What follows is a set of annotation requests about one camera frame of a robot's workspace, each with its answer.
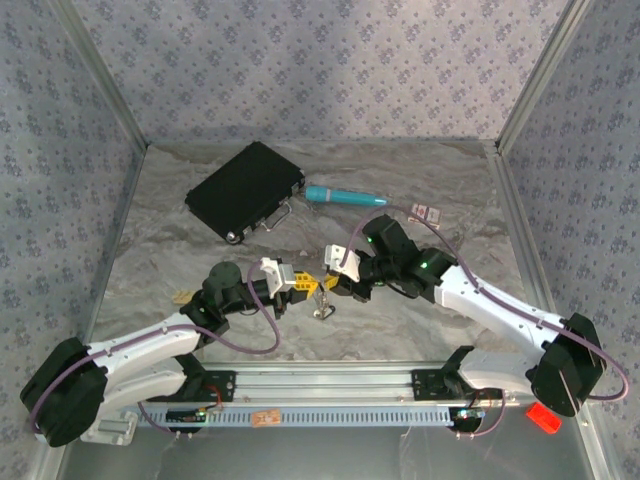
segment small object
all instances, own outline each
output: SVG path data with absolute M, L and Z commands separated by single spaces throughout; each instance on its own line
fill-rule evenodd
M 280 425 L 281 422 L 282 416 L 280 415 L 279 408 L 253 412 L 251 414 L 251 426 L 253 428 L 272 427 L 274 425 Z
M 340 264 L 345 252 L 346 248 L 340 245 L 327 245 L 324 249 L 324 264 L 330 272 L 343 273 L 354 282 L 359 282 L 360 257 L 355 252 L 349 252 L 347 263 L 345 263 L 344 267 L 341 267 Z
M 291 213 L 287 203 L 304 185 L 304 172 L 260 142 L 254 142 L 187 194 L 191 213 L 236 245 L 259 226 L 273 230 Z M 267 219 L 287 211 L 272 225 Z
M 414 203 L 413 207 L 411 207 L 411 211 L 423 220 L 429 222 L 436 229 L 440 229 L 440 218 L 442 217 L 442 210 Z M 414 217 L 409 217 L 409 221 L 412 223 L 420 223 Z
M 203 408 L 168 410 L 165 420 L 168 423 L 205 423 L 207 421 L 207 411 Z
M 296 276 L 293 267 L 288 263 L 278 263 L 263 257 L 260 270 L 267 274 L 267 285 L 269 286 L 269 298 L 275 297 L 278 292 L 287 292 L 296 284 Z
M 173 297 L 171 297 L 171 301 L 174 305 L 186 305 L 195 294 L 195 290 L 178 290 L 173 294 Z
M 387 204 L 385 198 L 377 197 L 371 193 L 347 192 L 327 187 L 307 187 L 304 196 L 311 202 L 349 203 L 364 207 L 379 207 Z
M 549 434 L 556 433 L 562 425 L 560 418 L 556 417 L 551 410 L 538 402 L 529 407 L 527 417 Z
M 319 291 L 316 291 L 315 300 L 317 309 L 313 312 L 313 316 L 320 320 L 326 320 L 336 312 L 336 307 L 329 303 L 328 289 L 323 287 Z

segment red object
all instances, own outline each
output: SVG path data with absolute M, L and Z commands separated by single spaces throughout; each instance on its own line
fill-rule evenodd
M 533 420 L 533 423 L 538 425 L 547 433 L 556 433 L 560 430 L 562 420 L 555 416 L 555 414 L 544 405 L 536 402 L 529 410 L 527 410 L 527 417 Z

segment floral wallpaper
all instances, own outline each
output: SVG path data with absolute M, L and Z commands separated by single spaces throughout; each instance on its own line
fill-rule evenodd
M 18 394 L 82 334 L 141 160 L 44 0 L 0 2 L 0 478 L 36 440 Z
M 74 0 L 145 137 L 494 139 L 565 0 Z
M 630 375 L 603 408 L 640 478 L 640 4 L 594 4 L 508 159 L 559 311 L 591 317 Z

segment table surface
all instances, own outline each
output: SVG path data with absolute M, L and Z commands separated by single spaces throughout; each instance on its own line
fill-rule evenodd
M 524 299 L 506 223 L 498 205 L 484 145 L 438 143 L 300 143 L 272 148 L 299 165 L 307 184 L 376 193 L 391 203 L 426 204 L 442 210 L 441 231 L 479 276 Z M 177 310 L 178 290 L 197 290 L 216 263 L 236 262 L 246 274 L 263 256 L 281 257 L 296 270 L 323 274 L 327 244 L 346 245 L 367 208 L 312 204 L 298 195 L 293 213 L 273 232 L 258 230 L 243 244 L 228 245 L 191 214 L 187 192 L 232 158 L 243 145 L 150 147 L 106 294 L 94 340 L 112 338 L 163 320 Z M 438 245 L 422 225 L 401 221 L 418 246 Z M 366 244 L 359 240 L 360 248 Z M 511 351 L 513 347 L 472 320 L 426 300 L 408 300 L 388 288 L 371 302 L 331 295 L 336 313 L 313 317 L 315 302 L 289 307 L 278 322 L 282 345 L 265 357 L 240 354 L 214 343 L 203 361 L 237 360 L 445 360 L 459 345 Z M 225 338 L 267 347 L 273 333 L 261 315 L 231 315 Z
M 74 444 L 59 478 L 589 480 L 577 438 L 575 422 L 548 435 L 517 407 L 498 429 L 473 440 L 430 427 L 221 428 L 191 440 L 147 428 L 128 447 Z
M 422 203 L 443 212 L 441 231 L 479 276 L 524 299 L 496 191 L 480 143 L 276 144 L 305 170 L 308 184 L 366 191 L 393 204 Z M 163 146 L 148 150 L 94 340 L 132 332 L 177 310 L 177 290 L 195 290 L 211 266 L 237 262 L 243 272 L 262 256 L 282 257 L 321 275 L 324 246 L 345 245 L 366 209 L 292 200 L 293 214 L 274 232 L 258 231 L 230 246 L 185 207 L 186 193 L 242 145 Z M 396 215 L 419 246 L 438 245 L 422 226 Z M 279 321 L 282 346 L 254 357 L 213 344 L 203 361 L 434 360 L 459 346 L 510 351 L 482 326 L 425 300 L 376 289 L 368 304 L 331 296 L 337 312 L 313 318 L 314 302 L 289 308 Z M 251 347 L 273 341 L 259 315 L 230 317 L 227 339 Z M 198 478 L 592 478 L 575 421 L 548 436 L 521 408 L 510 408 L 491 435 L 457 441 L 447 429 L 213 429 L 174 441 L 151 429 L 127 448 L 76 443 L 61 478 L 177 478 L 188 466 Z

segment black case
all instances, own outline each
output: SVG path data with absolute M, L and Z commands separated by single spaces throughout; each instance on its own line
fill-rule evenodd
M 254 142 L 187 194 L 189 210 L 227 242 L 242 242 L 304 185 L 304 172 Z

